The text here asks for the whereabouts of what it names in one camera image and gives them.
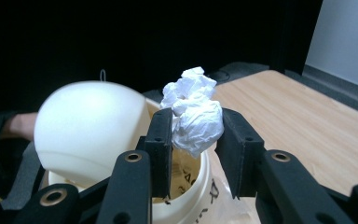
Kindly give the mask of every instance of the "screw hole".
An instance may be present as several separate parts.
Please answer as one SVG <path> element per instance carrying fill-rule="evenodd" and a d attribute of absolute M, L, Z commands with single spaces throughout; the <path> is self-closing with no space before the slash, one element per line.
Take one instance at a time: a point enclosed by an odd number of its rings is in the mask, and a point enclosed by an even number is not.
<path fill-rule="evenodd" d="M 131 220 L 131 217 L 128 213 L 119 213 L 117 215 L 115 215 L 115 217 L 113 218 L 113 223 L 114 224 L 127 224 L 129 223 Z"/>
<path fill-rule="evenodd" d="M 67 196 L 66 189 L 51 189 L 40 199 L 40 204 L 48 207 L 62 202 Z"/>
<path fill-rule="evenodd" d="M 142 155 L 141 155 L 141 154 L 131 153 L 131 154 L 127 155 L 126 161 L 136 162 L 136 161 L 139 161 L 141 158 L 142 158 Z"/>
<path fill-rule="evenodd" d="M 281 152 L 277 152 L 277 153 L 272 154 L 272 158 L 275 161 L 283 161 L 283 162 L 290 161 L 290 157 L 287 156 L 286 154 L 281 153 Z"/>

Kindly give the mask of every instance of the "wooden surface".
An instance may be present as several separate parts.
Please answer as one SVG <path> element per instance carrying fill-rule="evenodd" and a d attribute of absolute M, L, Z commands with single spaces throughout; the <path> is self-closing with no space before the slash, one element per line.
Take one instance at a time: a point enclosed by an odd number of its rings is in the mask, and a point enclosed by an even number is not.
<path fill-rule="evenodd" d="M 213 99 L 242 113 L 266 149 L 294 154 L 320 184 L 345 195 L 358 184 L 358 111 L 274 71 L 219 85 Z"/>

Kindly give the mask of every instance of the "person's arm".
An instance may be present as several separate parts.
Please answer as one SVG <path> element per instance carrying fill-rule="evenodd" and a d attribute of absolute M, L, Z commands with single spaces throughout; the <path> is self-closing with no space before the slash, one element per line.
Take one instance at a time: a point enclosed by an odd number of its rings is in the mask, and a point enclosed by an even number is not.
<path fill-rule="evenodd" d="M 24 138 L 34 141 L 34 123 L 37 113 L 17 114 L 8 119 L 0 133 L 0 139 Z"/>

